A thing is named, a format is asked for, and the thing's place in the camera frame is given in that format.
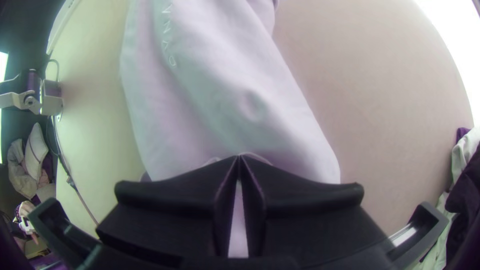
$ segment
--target person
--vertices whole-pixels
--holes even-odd
[[[19,204],[16,209],[15,209],[15,218],[13,219],[14,223],[20,223],[21,218],[24,217],[26,218],[33,210],[35,209],[35,205],[29,201],[23,201],[21,204]],[[33,233],[30,235],[31,239],[35,242],[35,244],[39,244],[39,237],[36,233]],[[27,244],[27,235],[25,234],[25,238],[19,238],[16,236],[13,236],[13,239],[15,240],[16,244],[20,248],[22,252],[25,252],[25,245]]]

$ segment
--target light pink cloth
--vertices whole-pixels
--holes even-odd
[[[274,24],[272,0],[132,1],[120,75],[153,180],[250,152],[340,183],[335,154],[272,40]],[[231,257],[248,254],[239,207]]]

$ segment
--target beige curved surface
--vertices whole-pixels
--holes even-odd
[[[71,174],[100,222],[116,205],[115,183],[138,181],[145,171],[119,77],[127,0],[82,0],[53,49],[60,64],[64,111],[57,132]],[[50,64],[47,77],[54,79]],[[95,224],[57,170],[57,199],[70,220],[95,235]]]
[[[140,161],[118,60],[127,0],[82,0],[60,34],[65,111],[58,133],[80,193],[100,221],[119,180]],[[450,177],[457,127],[472,116],[440,36],[408,0],[282,1],[275,40],[338,157],[343,182],[365,187],[363,206],[387,232]],[[50,65],[47,77],[55,77]],[[95,224],[58,170],[57,197],[74,224]]]
[[[473,120],[441,37],[411,0],[284,1],[274,37],[336,153],[342,182],[388,234],[451,178]]]

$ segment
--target person's hand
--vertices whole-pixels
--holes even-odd
[[[30,201],[26,200],[20,204],[20,208],[18,209],[18,214],[21,217],[27,217],[35,208],[35,205]],[[31,239],[35,242],[35,244],[39,244],[39,238],[36,233],[31,235]]]
[[[20,204],[20,208],[18,209],[18,214],[21,217],[28,216],[35,208],[35,205],[30,201],[26,200]]]

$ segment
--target black plastic mount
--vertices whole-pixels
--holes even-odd
[[[241,182],[249,258],[227,258]],[[162,181],[119,182],[117,206],[94,239],[55,199],[30,215],[37,232],[76,270],[404,269],[437,240],[447,219],[424,202],[406,237],[387,238],[360,207],[361,185],[323,184],[247,156]]]

